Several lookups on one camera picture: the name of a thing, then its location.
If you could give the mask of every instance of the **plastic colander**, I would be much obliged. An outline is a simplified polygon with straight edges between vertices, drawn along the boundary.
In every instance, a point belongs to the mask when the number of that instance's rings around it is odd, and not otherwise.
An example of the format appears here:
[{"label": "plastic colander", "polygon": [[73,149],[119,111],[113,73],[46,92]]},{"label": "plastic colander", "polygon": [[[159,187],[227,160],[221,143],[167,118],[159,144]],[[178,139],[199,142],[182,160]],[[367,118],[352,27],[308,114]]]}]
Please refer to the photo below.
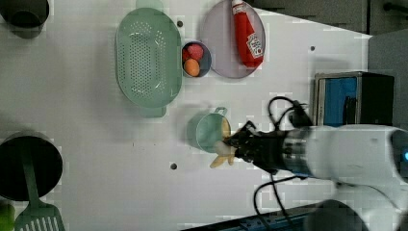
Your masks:
[{"label": "plastic colander", "polygon": [[182,85],[180,34],[160,1],[137,5],[117,29],[117,81],[145,116],[164,116]]}]

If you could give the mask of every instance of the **spatula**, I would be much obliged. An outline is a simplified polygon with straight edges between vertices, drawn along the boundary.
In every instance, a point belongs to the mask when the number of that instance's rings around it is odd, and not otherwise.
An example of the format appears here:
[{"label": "spatula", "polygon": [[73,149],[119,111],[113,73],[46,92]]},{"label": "spatula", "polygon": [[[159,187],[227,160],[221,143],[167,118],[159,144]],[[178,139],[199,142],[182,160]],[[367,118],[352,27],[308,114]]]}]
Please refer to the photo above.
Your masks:
[{"label": "spatula", "polygon": [[30,151],[24,149],[20,151],[20,156],[30,201],[27,208],[15,220],[14,230],[64,231],[63,219],[58,208],[39,200],[32,156]]}]

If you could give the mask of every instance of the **small bowl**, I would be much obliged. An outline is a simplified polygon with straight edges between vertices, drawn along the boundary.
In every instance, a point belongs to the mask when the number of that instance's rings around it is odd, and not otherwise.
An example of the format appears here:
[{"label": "small bowl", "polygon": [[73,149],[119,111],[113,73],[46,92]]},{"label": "small bowl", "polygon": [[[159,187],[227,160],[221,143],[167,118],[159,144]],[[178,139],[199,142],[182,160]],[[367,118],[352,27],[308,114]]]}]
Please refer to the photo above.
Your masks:
[{"label": "small bowl", "polygon": [[211,53],[210,50],[207,48],[207,46],[205,46],[202,42],[200,41],[190,41],[187,42],[184,46],[183,49],[187,47],[189,47],[190,45],[193,44],[198,44],[203,48],[203,58],[201,58],[201,60],[198,62],[198,64],[200,65],[200,72],[198,73],[197,76],[190,76],[186,70],[184,69],[184,63],[183,63],[183,72],[186,76],[191,77],[191,78],[199,78],[199,77],[203,77],[204,75],[206,75],[208,73],[208,71],[211,69],[211,63],[212,63],[212,58],[211,58]]}]

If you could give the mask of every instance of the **frying pan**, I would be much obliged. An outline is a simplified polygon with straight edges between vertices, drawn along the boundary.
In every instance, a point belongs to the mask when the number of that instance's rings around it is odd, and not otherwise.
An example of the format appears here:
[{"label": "frying pan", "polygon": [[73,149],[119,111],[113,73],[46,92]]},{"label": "frying pan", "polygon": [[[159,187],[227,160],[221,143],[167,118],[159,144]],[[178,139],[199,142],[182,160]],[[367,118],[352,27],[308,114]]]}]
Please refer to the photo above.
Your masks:
[{"label": "frying pan", "polygon": [[0,144],[0,196],[28,201],[24,169],[17,152],[20,145],[31,151],[39,196],[49,193],[60,181],[63,159],[57,147],[41,133],[16,133]]},{"label": "frying pan", "polygon": [[37,37],[49,15],[47,0],[0,0],[0,13],[13,33],[23,39]]}]

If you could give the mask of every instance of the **ketchup bottle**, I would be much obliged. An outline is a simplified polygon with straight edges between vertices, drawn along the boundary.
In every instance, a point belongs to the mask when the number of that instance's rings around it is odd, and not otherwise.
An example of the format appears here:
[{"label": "ketchup bottle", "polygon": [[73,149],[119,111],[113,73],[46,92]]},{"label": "ketchup bottle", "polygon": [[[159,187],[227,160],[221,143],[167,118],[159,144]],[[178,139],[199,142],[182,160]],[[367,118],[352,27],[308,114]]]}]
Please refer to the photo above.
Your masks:
[{"label": "ketchup bottle", "polygon": [[248,19],[245,7],[243,0],[232,0],[235,38],[242,63],[247,67],[257,67],[264,61],[264,52]]}]

